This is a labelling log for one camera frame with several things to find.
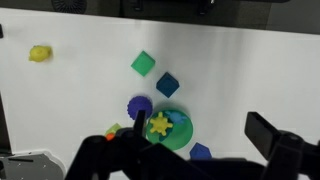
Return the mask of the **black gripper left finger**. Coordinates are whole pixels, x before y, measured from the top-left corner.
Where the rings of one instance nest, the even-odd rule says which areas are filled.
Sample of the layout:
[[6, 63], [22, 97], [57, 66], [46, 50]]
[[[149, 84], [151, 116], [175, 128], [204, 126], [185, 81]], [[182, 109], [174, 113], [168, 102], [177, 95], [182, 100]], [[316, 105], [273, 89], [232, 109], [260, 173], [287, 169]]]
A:
[[144, 137], [145, 136], [145, 122], [146, 122], [146, 111], [139, 110], [135, 119], [133, 126], [133, 131], [136, 136]]

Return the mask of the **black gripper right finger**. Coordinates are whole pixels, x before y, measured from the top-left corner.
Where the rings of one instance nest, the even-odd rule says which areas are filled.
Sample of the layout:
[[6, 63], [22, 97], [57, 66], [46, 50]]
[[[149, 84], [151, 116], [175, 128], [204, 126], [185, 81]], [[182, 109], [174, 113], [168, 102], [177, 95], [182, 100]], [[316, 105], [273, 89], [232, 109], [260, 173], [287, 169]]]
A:
[[257, 112], [247, 113], [244, 132], [266, 160], [269, 159], [272, 149], [281, 135], [272, 124]]

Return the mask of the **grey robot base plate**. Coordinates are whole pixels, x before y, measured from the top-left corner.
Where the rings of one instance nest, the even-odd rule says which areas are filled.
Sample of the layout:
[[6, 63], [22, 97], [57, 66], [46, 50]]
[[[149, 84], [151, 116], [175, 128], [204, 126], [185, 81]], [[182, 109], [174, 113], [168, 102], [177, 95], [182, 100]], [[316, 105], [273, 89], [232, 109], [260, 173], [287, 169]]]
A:
[[63, 163], [48, 151], [2, 154], [1, 180], [64, 180]]

